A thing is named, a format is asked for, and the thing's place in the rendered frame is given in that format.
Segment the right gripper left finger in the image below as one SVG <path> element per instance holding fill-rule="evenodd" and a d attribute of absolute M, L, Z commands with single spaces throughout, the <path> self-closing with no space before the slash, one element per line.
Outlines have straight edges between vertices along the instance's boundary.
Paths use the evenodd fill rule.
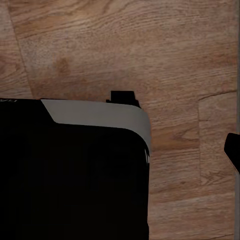
<path fill-rule="evenodd" d="M 22 133 L 0 138 L 0 193 L 26 153 Z"/>

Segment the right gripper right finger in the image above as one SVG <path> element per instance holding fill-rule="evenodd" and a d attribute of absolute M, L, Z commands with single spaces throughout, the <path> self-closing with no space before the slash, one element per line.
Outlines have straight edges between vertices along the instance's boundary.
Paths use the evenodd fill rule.
<path fill-rule="evenodd" d="M 224 151 L 240 173 L 240 135 L 228 133 Z"/>

